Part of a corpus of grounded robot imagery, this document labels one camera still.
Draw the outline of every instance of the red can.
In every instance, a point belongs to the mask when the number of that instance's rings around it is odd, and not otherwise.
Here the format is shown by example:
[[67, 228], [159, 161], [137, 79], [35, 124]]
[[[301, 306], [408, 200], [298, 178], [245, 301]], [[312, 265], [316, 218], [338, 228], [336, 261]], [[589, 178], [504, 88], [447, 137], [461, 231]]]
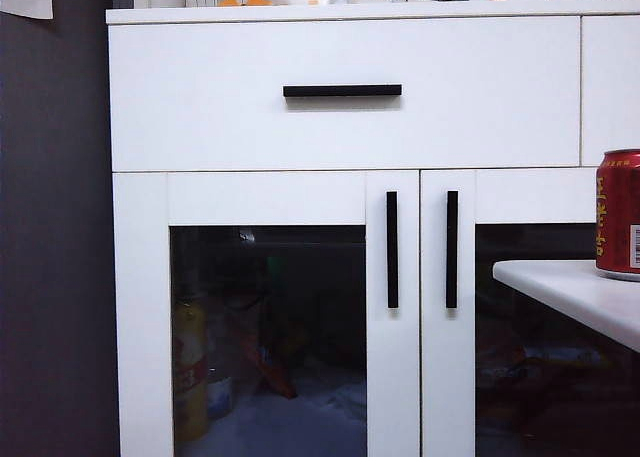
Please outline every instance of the red can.
[[640, 281], [640, 149], [606, 152], [598, 168], [596, 267]]

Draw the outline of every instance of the bottle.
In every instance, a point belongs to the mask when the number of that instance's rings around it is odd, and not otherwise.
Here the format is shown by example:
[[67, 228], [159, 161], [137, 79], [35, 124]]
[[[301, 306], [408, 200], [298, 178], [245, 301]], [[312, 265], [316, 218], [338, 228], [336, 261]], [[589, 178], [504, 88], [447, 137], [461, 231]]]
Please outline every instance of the bottle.
[[208, 428], [206, 313], [195, 298], [176, 300], [173, 310], [173, 421], [179, 442]]

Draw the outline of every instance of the black bar handle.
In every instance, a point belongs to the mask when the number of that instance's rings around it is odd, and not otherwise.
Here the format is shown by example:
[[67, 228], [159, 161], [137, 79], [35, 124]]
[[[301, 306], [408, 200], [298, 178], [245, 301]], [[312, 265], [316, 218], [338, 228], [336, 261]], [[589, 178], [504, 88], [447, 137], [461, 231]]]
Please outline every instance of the black bar handle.
[[387, 307], [398, 308], [398, 193], [387, 192]]
[[458, 191], [447, 192], [447, 309], [458, 307]]
[[385, 97], [402, 95], [402, 84], [284, 85], [284, 97]]

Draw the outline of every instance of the gray wall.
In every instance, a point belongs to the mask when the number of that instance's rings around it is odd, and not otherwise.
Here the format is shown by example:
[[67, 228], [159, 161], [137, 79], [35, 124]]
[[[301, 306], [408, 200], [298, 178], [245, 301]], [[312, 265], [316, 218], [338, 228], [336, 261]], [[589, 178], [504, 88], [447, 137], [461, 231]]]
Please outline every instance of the gray wall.
[[0, 455], [119, 454], [111, 0], [0, 14]]

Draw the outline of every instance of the cabinet drawer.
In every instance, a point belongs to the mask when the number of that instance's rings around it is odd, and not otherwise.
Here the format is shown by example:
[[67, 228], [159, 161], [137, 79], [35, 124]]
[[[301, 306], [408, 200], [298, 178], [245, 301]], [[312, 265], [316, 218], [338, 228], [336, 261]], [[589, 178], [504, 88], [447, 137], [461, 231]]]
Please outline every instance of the cabinet drawer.
[[[575, 165], [579, 18], [110, 28], [113, 167]], [[397, 97], [283, 86], [401, 84]]]
[[585, 17], [583, 163], [640, 147], [640, 16]]

